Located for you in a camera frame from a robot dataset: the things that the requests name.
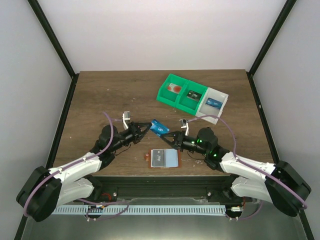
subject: blue card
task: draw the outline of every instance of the blue card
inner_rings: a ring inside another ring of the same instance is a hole
[[[210,97],[208,97],[208,99],[206,100],[205,104],[206,104],[206,105],[209,105],[209,106],[211,106],[211,107],[214,107],[214,108],[216,108],[216,109],[219,109],[219,110],[220,110],[221,107],[222,107],[222,102],[217,101],[217,100],[214,100],[214,99],[212,99],[212,98],[210,98]]]
[[[162,134],[166,134],[170,131],[169,128],[167,128],[166,126],[164,126],[162,123],[160,123],[155,119],[153,119],[151,123],[152,123],[152,126],[150,127],[150,130],[154,132],[156,135],[158,135],[159,137]]]

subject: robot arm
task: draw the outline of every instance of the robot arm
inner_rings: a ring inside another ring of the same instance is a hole
[[[181,120],[181,123],[182,128],[189,131],[186,120]],[[310,186],[287,162],[280,161],[274,164],[241,156],[235,158],[233,152],[218,144],[218,138],[210,127],[200,129],[197,137],[188,136],[186,131],[175,131],[163,134],[161,138],[174,149],[203,154],[204,162],[212,170],[237,175],[230,186],[236,196],[271,202],[286,215],[295,217],[300,209],[304,208],[302,202],[261,172],[278,179],[303,200],[306,200],[311,192]]]
[[[59,167],[36,168],[17,195],[16,201],[24,207],[34,189],[48,176],[51,178],[40,186],[27,205],[27,213],[37,222],[46,219],[56,207],[62,204],[80,198],[97,199],[101,195],[102,185],[89,174],[107,167],[115,158],[116,150],[131,143],[139,143],[152,126],[150,122],[129,122],[128,119],[125,123],[125,130],[120,133],[113,126],[112,142],[109,148],[99,156],[90,158],[107,146],[111,138],[110,125],[102,129],[94,147],[83,157]]]

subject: wooden tabletop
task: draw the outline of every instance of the wooden tabletop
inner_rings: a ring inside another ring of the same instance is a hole
[[[102,128],[108,124],[103,111],[115,119],[121,119],[124,111],[130,111],[134,122],[157,119],[170,131],[179,131],[179,119],[188,120],[194,116],[156,100],[160,86],[170,73],[229,94],[221,117],[235,133],[237,154],[261,162],[273,161],[245,70],[86,71],[79,75],[54,166],[71,162],[94,146]],[[119,132],[124,130],[120,122],[116,122],[115,126]],[[222,147],[233,148],[231,134],[221,121],[214,125],[199,119],[191,122],[189,127],[189,136],[194,137],[199,129],[211,127]],[[211,170],[201,160],[192,159],[185,151],[179,168],[149,168],[144,154],[149,149],[162,148],[169,146],[149,131],[140,143],[132,145],[95,175],[223,174]],[[196,153],[191,156],[203,159]]]

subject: open box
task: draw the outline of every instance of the open box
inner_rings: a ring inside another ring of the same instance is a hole
[[[180,86],[180,91],[178,93],[170,91],[168,89],[170,84]],[[200,94],[201,97],[197,100],[189,98],[188,93],[190,91]],[[228,96],[228,94],[213,88],[201,85],[174,74],[169,74],[160,87],[156,99],[196,117],[201,117],[204,115],[215,115],[220,117],[223,112],[223,108],[227,103]],[[220,106],[217,108],[206,104],[208,99],[219,102]],[[218,122],[218,119],[213,117],[204,117],[203,119],[213,124]]]

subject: white wall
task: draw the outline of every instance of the white wall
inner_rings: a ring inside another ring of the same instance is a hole
[[[299,0],[254,81],[280,159],[310,184],[306,215],[320,239],[320,2]]]
[[[0,238],[12,240],[23,209],[16,196],[45,165],[70,77],[26,0],[0,7]]]
[[[285,0],[40,0],[76,72],[250,69]]]

